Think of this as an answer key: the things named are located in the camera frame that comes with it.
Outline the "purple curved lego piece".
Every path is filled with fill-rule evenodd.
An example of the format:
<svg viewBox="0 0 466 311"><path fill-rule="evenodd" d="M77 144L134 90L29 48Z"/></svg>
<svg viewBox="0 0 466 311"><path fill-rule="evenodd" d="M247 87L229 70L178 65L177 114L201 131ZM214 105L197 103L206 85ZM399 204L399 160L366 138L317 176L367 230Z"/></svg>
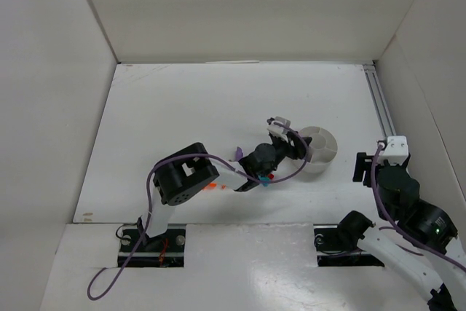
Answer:
<svg viewBox="0 0 466 311"><path fill-rule="evenodd" d="M234 161L239 162L242 158L243 158L242 149L240 147L237 147L234 153Z"/></svg>

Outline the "white divided round container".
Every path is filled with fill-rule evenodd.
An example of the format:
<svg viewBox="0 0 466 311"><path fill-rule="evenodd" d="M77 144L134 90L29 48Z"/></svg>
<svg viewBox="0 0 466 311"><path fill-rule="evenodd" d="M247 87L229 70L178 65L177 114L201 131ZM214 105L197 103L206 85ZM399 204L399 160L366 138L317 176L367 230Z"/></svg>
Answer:
<svg viewBox="0 0 466 311"><path fill-rule="evenodd" d="M312 139L309 144L309 157L302 171L311 174L324 173L337 155L336 139L328 130L317 126L305 127L299 131L299 135Z"/></svg>

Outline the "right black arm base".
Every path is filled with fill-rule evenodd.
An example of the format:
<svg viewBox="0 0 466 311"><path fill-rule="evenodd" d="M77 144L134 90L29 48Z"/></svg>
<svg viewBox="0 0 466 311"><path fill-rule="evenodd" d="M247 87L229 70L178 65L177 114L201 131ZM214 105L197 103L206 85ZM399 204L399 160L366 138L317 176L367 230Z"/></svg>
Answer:
<svg viewBox="0 0 466 311"><path fill-rule="evenodd" d="M362 213L349 212L338 224L313 226L319 267L384 267L384 263L358 247L363 233L374 224Z"/></svg>

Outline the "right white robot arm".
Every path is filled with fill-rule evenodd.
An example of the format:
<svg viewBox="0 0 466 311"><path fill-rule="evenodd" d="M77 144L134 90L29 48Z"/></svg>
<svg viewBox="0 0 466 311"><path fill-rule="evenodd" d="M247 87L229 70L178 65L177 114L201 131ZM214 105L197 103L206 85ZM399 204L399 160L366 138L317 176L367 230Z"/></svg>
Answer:
<svg viewBox="0 0 466 311"><path fill-rule="evenodd" d="M408 158L390 164L381 151L356 156L353 180L372 189L380 219L429 261L414 258L381 234L370 219L355 210L338 224L345 246L363 250L409 282L429 310L465 309L465 251L449 215L421 199L420 184L407 171Z"/></svg>

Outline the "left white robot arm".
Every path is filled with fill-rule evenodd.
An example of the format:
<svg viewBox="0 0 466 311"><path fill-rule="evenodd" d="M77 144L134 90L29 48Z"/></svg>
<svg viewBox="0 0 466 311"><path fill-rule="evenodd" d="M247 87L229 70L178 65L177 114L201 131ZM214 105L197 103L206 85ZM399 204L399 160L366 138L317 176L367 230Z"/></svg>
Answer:
<svg viewBox="0 0 466 311"><path fill-rule="evenodd" d="M310 158L312 137L288 128L282 135L270 131L269 137L270 143L261 143L232 162L209 154L200 142L157 162L146 178L148 209L137 223L141 244L151 244L166 233L173 208L211 183L243 193L298 175Z"/></svg>

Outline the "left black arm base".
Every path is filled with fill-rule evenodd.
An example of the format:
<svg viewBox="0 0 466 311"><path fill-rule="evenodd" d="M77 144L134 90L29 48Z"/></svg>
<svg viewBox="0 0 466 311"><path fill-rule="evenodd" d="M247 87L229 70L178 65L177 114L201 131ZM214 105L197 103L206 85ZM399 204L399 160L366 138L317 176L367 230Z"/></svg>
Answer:
<svg viewBox="0 0 466 311"><path fill-rule="evenodd" d="M136 227L122 225L116 231L116 238L119 240L117 266L121 267L138 241L139 230ZM185 244L186 227L169 227L160 236L146 238L138 246L126 267L182 268Z"/></svg>

